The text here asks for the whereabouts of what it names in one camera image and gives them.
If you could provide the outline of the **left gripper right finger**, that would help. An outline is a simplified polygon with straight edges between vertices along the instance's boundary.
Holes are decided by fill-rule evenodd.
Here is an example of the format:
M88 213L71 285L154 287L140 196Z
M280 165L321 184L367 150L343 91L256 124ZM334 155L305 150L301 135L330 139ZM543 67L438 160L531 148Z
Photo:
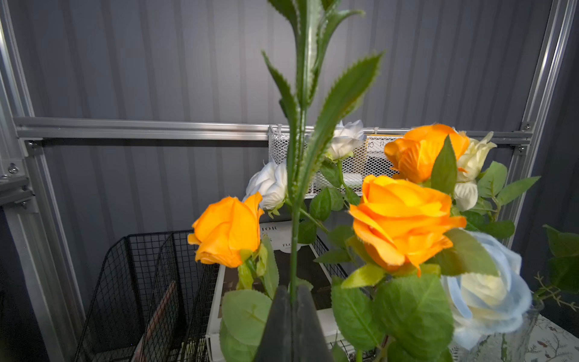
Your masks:
M293 302L293 361L333 361L312 294L305 285L297 287Z

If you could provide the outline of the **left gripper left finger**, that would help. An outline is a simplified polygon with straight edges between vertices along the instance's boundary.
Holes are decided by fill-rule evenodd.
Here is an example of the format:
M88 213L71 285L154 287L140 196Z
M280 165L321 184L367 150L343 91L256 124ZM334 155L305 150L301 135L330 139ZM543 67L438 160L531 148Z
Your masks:
M253 359L255 362L291 361L291 315L290 295L285 286L279 286L274 294L262 340Z

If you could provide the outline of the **orange rose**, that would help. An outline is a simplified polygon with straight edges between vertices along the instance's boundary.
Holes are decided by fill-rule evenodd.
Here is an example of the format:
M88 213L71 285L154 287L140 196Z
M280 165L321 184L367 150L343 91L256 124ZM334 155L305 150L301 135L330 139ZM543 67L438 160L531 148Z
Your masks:
M226 197L208 206L193 223L187 241L197 247L197 262L237 270L239 290L251 290L259 280L272 299L280 276L271 240L260 229L261 201L261 193L256 192L244 201Z
M454 322L441 281L429 261L453 248L449 232L466 226L451 214L448 194L403 179L368 176L358 205L349 208L350 239L366 264L333 281L333 312L357 350L384 348L389 361L446 361Z
M388 143L384 153L399 172L398 178L423 183L431 177L434 163L450 136L456 160L466 153L470 138L447 125L435 124L413 128L402 138Z

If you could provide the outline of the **white rose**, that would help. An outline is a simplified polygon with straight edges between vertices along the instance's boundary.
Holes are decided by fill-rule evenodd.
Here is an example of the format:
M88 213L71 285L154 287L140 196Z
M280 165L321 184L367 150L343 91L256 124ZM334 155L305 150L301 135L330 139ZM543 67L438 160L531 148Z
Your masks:
M332 192L350 189L347 181L353 179L343 173L343 161L354 156L354 150L363 146L366 135L363 132L363 122L357 120L343 125L340 121L336 125L333 138L324 153L324 160L319 172L333 187Z
M243 201L257 192L262 196L259 205L264 211L276 211L283 205L287 194L286 161L280 164L270 161L260 172L254 174L246 188Z

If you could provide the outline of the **pale blue rose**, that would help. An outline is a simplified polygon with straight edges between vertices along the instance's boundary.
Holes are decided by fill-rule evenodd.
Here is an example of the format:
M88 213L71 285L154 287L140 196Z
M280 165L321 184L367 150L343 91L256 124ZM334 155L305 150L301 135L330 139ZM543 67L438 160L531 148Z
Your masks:
M467 350L483 336L518 330L532 305L532 292L520 276L522 257L491 235L470 235L489 253L499 276L467 273L442 277L454 318L453 342Z

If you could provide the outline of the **cream rose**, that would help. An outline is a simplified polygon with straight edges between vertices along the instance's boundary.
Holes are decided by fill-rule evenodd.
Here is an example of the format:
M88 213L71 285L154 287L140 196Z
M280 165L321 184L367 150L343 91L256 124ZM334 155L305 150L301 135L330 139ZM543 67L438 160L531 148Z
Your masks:
M497 195L479 196L475 182L457 183L455 185L455 207L458 213L467 219L466 229L482 232L503 240L514 235L516 226L513 221L498 220L501 208L524 195L540 176L518 180L505 186Z
M489 132L482 140L470 138L467 151L457 161L457 181L466 183L475 180L481 172L486 157L497 145L491 141L494 133Z

